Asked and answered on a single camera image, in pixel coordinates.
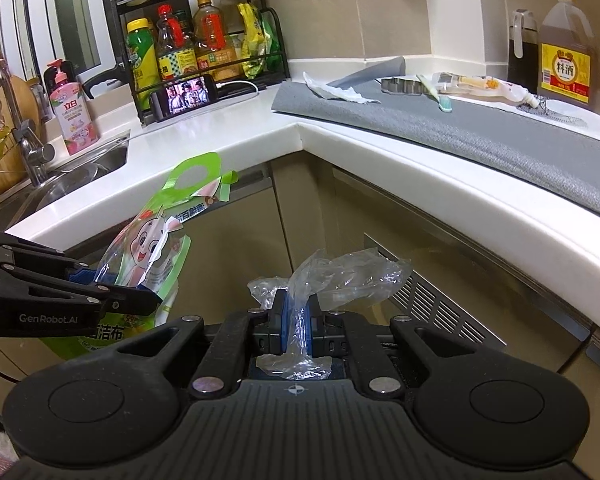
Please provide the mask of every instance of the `yellow bottle cap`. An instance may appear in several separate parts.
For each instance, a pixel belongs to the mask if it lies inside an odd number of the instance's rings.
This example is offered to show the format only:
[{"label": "yellow bottle cap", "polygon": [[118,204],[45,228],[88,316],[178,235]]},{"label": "yellow bottle cap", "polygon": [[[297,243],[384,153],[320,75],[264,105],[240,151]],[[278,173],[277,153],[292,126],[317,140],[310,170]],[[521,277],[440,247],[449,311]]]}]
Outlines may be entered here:
[{"label": "yellow bottle cap", "polygon": [[133,32],[139,28],[149,28],[149,20],[146,18],[140,18],[139,20],[133,20],[126,24],[126,31]]}]

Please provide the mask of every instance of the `faucet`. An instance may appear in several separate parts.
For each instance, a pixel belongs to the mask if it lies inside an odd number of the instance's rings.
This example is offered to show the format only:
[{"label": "faucet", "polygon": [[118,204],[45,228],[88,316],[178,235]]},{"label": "faucet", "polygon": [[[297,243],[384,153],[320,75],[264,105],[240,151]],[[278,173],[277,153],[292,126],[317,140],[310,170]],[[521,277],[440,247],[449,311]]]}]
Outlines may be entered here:
[{"label": "faucet", "polygon": [[0,86],[4,91],[7,107],[13,118],[13,138],[20,146],[20,154],[24,161],[27,175],[33,187],[41,186],[47,179],[45,164],[51,162],[56,150],[51,144],[42,144],[36,137],[36,124],[31,119],[22,119],[18,102],[13,93],[11,79],[5,69],[0,67]]}]

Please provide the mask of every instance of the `gray drying mat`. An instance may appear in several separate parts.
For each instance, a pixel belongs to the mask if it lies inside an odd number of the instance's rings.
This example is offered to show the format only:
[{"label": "gray drying mat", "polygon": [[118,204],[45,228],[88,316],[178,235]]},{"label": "gray drying mat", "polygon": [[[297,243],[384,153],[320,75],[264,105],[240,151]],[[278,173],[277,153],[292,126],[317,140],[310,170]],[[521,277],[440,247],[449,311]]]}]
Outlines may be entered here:
[{"label": "gray drying mat", "polygon": [[454,100],[445,114],[428,96],[390,95],[376,81],[354,86],[381,104],[321,99],[282,83],[272,109],[407,139],[526,180],[600,213],[600,140],[497,108]]}]

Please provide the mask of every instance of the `jug label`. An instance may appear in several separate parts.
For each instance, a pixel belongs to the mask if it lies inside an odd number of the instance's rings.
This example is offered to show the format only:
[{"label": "jug label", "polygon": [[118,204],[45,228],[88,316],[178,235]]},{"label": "jug label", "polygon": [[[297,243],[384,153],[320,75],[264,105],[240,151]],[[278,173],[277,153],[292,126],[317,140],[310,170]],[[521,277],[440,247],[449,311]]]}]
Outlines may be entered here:
[{"label": "jug label", "polygon": [[591,57],[560,46],[542,44],[542,88],[589,102]]}]

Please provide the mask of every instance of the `plastic bag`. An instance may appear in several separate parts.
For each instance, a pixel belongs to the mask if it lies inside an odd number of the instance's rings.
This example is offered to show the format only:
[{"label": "plastic bag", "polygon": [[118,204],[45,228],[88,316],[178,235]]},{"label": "plastic bag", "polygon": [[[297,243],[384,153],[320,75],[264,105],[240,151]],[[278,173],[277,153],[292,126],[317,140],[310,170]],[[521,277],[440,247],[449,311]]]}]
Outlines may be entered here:
[{"label": "plastic bag", "polygon": [[[258,10],[251,4],[238,4],[238,10],[244,21],[244,40],[242,41],[242,57],[262,56],[266,51],[267,40],[262,32],[258,19]],[[242,70],[248,79],[253,79],[264,69],[266,60],[255,59],[244,61]]]},{"label": "plastic bag", "polygon": [[[257,366],[266,374],[291,381],[326,379],[331,373],[331,358],[314,359],[308,353],[307,333],[310,329],[306,326],[305,311],[309,296],[317,294],[323,310],[336,310],[353,300],[371,306],[401,288],[411,268],[405,260],[388,260],[376,248],[344,254],[334,260],[328,259],[324,250],[312,254],[287,283],[290,334],[286,352],[259,356]],[[263,308],[270,308],[275,295],[272,289],[281,288],[282,281],[281,278],[263,278],[248,286]]]},{"label": "plastic bag", "polygon": [[[177,188],[180,176],[195,166],[206,168],[206,177],[193,186]],[[234,171],[220,175],[220,166],[217,153],[188,158],[177,165],[163,188],[113,240],[95,273],[85,269],[86,283],[144,286],[154,291],[162,300],[158,309],[149,316],[107,312],[95,337],[43,338],[49,348],[61,358],[71,359],[167,321],[178,292],[177,278],[191,242],[184,234],[183,222],[215,202],[229,200],[230,185],[237,181]]]}]

